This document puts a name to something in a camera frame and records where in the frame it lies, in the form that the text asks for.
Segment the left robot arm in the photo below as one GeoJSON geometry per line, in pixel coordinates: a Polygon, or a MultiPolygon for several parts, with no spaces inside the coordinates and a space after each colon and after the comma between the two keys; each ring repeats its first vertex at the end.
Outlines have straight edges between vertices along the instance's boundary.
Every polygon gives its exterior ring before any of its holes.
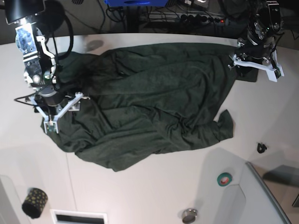
{"type": "Polygon", "coordinates": [[[275,0],[248,0],[247,15],[247,37],[238,39],[238,47],[229,56],[232,62],[228,67],[244,67],[248,63],[249,67],[257,68],[260,64],[253,61],[261,60],[270,64],[274,72],[280,72],[275,42],[282,27],[279,3],[275,0]]]}

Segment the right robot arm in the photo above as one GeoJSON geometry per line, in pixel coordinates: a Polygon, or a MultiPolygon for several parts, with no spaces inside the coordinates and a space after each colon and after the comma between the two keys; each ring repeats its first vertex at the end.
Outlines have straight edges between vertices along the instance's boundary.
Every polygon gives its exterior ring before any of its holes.
{"type": "Polygon", "coordinates": [[[57,0],[5,0],[1,8],[7,24],[17,25],[15,43],[22,53],[24,80],[34,91],[14,101],[47,115],[68,111],[77,101],[61,85],[58,75],[63,68],[60,61],[71,54],[74,33],[63,5],[57,0]],[[50,52],[47,43],[55,39],[55,31],[63,23],[68,28],[69,47],[63,54],[50,52]]]}

